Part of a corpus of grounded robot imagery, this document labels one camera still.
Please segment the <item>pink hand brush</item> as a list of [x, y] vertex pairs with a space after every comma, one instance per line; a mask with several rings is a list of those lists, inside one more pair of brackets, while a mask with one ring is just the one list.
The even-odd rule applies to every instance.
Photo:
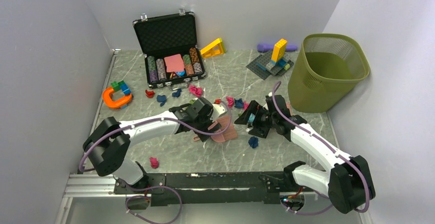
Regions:
[[[223, 143], [238, 137], [237, 131], [231, 122], [230, 115], [224, 115], [217, 120], [212, 120], [211, 118], [204, 118], [202, 122], [203, 123], [199, 126], [199, 129], [201, 131], [205, 131], [207, 129], [213, 131], [214, 134], [211, 135], [209, 138], [213, 142]], [[200, 141], [197, 133], [195, 133], [193, 140]]]

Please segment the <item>pink dustpan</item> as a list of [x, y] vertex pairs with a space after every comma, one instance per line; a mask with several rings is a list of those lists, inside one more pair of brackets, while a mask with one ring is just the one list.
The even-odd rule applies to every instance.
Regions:
[[290, 103], [286, 103], [286, 106], [287, 106], [287, 108], [288, 108], [288, 110], [289, 110], [289, 114], [290, 114], [291, 116], [293, 116], [293, 111], [292, 111], [292, 108], [291, 108], [291, 104], [290, 104]]

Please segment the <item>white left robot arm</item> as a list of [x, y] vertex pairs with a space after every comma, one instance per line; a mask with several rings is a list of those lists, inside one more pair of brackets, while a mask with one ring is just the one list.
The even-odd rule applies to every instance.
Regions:
[[84, 158], [89, 159], [99, 176], [112, 174], [123, 180], [134, 193], [143, 192], [149, 177], [138, 163], [126, 159], [130, 147], [160, 136], [194, 131], [206, 141], [215, 130], [209, 127], [222, 108], [200, 97], [192, 104], [172, 107], [163, 113], [131, 121], [105, 118], [83, 144]]

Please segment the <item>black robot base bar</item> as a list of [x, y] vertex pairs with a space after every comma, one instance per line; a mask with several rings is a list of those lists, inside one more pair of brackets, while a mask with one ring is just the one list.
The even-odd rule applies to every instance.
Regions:
[[300, 186], [289, 183], [282, 171], [149, 173], [147, 194], [153, 207], [172, 204], [262, 202], [279, 204]]

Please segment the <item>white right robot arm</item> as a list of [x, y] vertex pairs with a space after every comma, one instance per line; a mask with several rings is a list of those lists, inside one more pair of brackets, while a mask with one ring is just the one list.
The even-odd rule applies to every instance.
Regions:
[[247, 125], [249, 134], [259, 138], [266, 138], [274, 129], [322, 166], [318, 170], [303, 161], [296, 161], [286, 166], [278, 179], [261, 176], [260, 179], [268, 186], [276, 182], [281, 191], [308, 187], [326, 196], [332, 206], [343, 214], [357, 210], [375, 198], [367, 160], [360, 155], [351, 156], [343, 152], [317, 133], [307, 120], [291, 115], [281, 95], [267, 96], [264, 106], [251, 101], [235, 124]]

